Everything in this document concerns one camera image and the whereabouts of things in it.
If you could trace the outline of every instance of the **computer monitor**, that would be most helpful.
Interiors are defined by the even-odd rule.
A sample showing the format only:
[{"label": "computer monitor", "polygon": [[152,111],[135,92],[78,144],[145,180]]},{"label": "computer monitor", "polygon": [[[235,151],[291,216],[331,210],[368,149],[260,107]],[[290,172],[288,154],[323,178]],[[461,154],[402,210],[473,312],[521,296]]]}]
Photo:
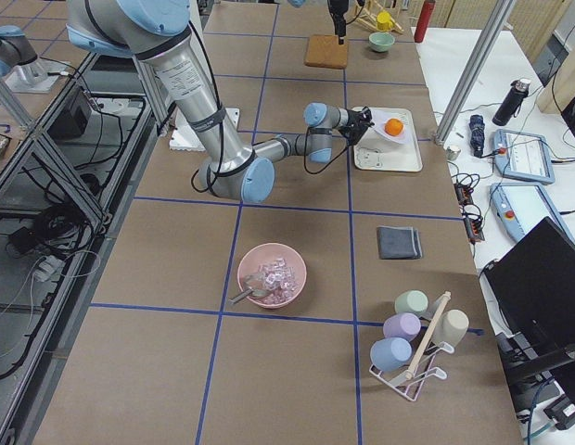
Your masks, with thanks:
[{"label": "computer monitor", "polygon": [[[575,245],[552,220],[541,220],[484,273],[508,327],[539,356],[575,344]],[[575,406],[575,362],[549,372]]]}]

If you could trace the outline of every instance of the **orange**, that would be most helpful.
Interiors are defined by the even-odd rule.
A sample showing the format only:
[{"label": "orange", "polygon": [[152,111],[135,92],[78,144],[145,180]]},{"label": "orange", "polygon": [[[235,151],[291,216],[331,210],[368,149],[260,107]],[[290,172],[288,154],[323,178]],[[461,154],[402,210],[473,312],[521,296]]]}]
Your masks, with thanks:
[{"label": "orange", "polygon": [[384,131],[391,136],[398,136],[403,131],[403,123],[400,119],[392,118],[384,124]]}]

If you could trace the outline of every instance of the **spoon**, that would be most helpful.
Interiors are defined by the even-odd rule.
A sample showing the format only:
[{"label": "spoon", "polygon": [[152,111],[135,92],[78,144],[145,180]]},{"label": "spoon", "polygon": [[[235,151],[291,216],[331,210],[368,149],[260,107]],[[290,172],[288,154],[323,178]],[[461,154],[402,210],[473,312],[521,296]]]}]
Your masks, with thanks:
[{"label": "spoon", "polygon": [[230,299],[232,304],[236,304],[248,296],[252,299],[264,299],[271,293],[271,291],[263,288],[262,280],[255,275],[247,275],[244,278],[244,285],[246,290],[243,290],[238,295]]}]

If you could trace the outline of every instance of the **black bottle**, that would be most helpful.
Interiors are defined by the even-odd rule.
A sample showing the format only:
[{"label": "black bottle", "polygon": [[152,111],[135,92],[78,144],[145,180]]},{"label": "black bottle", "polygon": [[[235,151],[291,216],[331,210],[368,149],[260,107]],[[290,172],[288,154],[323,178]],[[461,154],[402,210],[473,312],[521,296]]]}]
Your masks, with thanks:
[{"label": "black bottle", "polygon": [[512,88],[506,95],[504,102],[495,112],[492,122],[503,127],[510,121],[510,118],[517,112],[522,104],[522,100],[529,95],[530,79],[520,79],[510,83]]}]

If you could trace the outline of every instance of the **wooden cutting board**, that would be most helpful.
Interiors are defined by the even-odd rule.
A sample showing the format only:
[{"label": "wooden cutting board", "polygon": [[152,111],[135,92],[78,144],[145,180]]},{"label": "wooden cutting board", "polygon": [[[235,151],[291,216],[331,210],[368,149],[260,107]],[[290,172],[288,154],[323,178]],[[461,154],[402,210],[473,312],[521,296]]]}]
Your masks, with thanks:
[{"label": "wooden cutting board", "polygon": [[337,35],[311,35],[304,65],[344,70],[347,67],[348,44],[347,41],[339,44]]}]

